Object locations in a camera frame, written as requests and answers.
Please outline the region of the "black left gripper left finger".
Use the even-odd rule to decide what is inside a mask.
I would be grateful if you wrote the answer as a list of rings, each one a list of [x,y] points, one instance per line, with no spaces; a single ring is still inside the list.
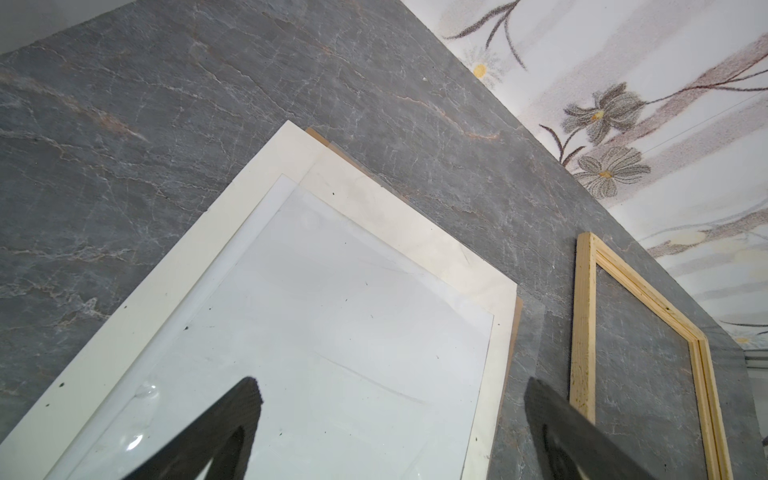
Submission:
[[[129,479],[242,479],[251,455],[263,400],[257,380],[245,377]]]

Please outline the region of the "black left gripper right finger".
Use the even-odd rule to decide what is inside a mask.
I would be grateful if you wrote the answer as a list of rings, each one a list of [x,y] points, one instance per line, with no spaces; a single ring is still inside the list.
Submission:
[[[652,477],[542,380],[528,380],[524,407],[545,479]]]

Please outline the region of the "clear acrylic sheet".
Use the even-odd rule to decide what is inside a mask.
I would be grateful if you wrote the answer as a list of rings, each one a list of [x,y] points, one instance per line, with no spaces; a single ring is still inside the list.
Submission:
[[[280,178],[59,479],[119,479],[234,384],[250,479],[457,479],[493,315]]]

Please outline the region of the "light wooden picture frame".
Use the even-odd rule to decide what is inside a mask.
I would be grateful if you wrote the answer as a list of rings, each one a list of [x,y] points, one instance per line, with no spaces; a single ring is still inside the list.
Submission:
[[[708,338],[691,320],[592,232],[578,235],[569,402],[596,421],[597,270],[605,270],[688,344],[710,479],[732,479],[727,436]]]

